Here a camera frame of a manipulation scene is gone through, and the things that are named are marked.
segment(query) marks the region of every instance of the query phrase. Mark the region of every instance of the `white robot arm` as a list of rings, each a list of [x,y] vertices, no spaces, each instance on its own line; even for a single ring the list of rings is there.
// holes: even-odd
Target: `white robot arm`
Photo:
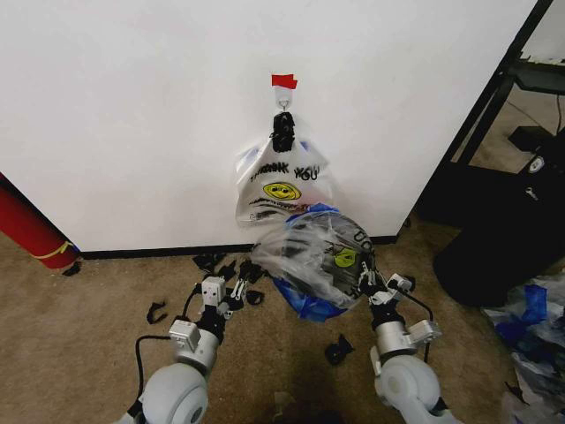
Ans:
[[[424,320],[408,329],[396,304],[413,283],[394,274],[386,284],[365,268],[359,289],[369,298],[377,340],[370,352],[375,389],[385,405],[397,409],[408,424],[456,424],[443,404],[434,371],[412,356],[419,346],[441,335],[437,324]],[[177,363],[155,372],[139,401],[115,424],[198,424],[207,410],[207,378],[223,340],[225,322],[243,307],[247,282],[237,281],[226,294],[225,282],[209,276],[202,282],[202,318],[194,323],[177,318],[169,329]]]
[[[375,389],[384,405],[400,412],[407,424],[461,423],[441,399],[434,371],[413,355],[418,347],[441,336],[434,321],[423,320],[408,329],[396,304],[413,289],[413,282],[394,274],[386,284],[365,268],[360,290],[369,297],[377,345],[370,351]]]

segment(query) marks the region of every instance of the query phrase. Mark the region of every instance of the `smiley face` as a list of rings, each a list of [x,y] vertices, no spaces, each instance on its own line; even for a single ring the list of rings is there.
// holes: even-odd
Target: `smiley face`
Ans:
[[[263,191],[269,197],[278,201],[295,201],[300,199],[302,193],[295,186],[289,183],[273,183],[263,187]]]
[[[355,263],[357,252],[345,247],[339,254],[334,256],[335,265],[339,268],[348,268]]]

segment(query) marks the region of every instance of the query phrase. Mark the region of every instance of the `red cylinder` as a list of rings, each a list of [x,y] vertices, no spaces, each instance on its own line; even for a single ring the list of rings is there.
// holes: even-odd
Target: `red cylinder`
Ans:
[[[0,184],[0,231],[47,268],[66,267],[79,256],[77,249],[51,223],[3,184]]]

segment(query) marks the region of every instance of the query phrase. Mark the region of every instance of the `floor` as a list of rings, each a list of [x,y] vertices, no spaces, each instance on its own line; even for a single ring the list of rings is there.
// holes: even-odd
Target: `floor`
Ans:
[[[547,127],[554,125],[547,118],[554,116],[554,100],[514,92],[510,101],[520,103],[521,109],[530,107],[529,113],[537,114],[534,118]],[[533,125],[522,112],[505,106],[474,163],[519,170],[528,156],[514,150],[505,136],[524,124]],[[444,335],[432,345],[430,364],[454,415],[467,423],[499,422],[504,383],[515,380],[509,353],[485,316],[449,298],[432,270],[433,256],[457,230],[421,222],[416,216],[411,221],[396,244],[377,246],[379,268],[385,276],[398,272],[416,277],[415,295],[432,307]],[[243,255],[231,257],[241,261]],[[138,384],[135,339],[166,334],[186,294],[202,278],[188,256],[84,261],[77,275],[65,277],[45,269],[1,234],[0,275],[4,424],[118,419],[132,403]],[[265,301],[246,306],[228,322],[209,380],[210,406],[204,422],[272,422],[276,392],[296,399],[287,414],[300,422],[312,423],[313,416],[327,409],[339,411],[348,424],[403,422],[374,393],[368,357],[373,334],[365,302],[326,324],[316,324],[300,321],[267,279],[254,288],[266,293]],[[149,325],[146,313],[151,302],[163,299],[168,301],[169,317]],[[408,301],[400,311],[407,322],[426,317]],[[323,353],[340,333],[355,351],[332,367]],[[167,342],[144,343],[147,375],[171,362]]]

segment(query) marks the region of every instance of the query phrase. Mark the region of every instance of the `clear plastic bag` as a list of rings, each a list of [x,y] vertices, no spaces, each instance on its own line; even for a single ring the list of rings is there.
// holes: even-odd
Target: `clear plastic bag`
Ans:
[[[277,132],[280,116],[290,121],[284,126],[287,134]],[[331,204],[328,161],[311,143],[294,141],[293,125],[290,113],[277,115],[269,141],[246,151],[237,161],[239,223],[283,222],[315,203]]]
[[[314,321],[353,307],[362,262],[374,269],[373,243],[365,231],[321,204],[260,238],[251,259],[271,274],[301,317]]]
[[[504,408],[519,420],[540,419],[523,422],[565,422],[558,414],[565,407],[565,274],[533,278],[509,291],[504,307],[483,311],[514,351],[520,388],[531,393],[530,406],[508,401]]]

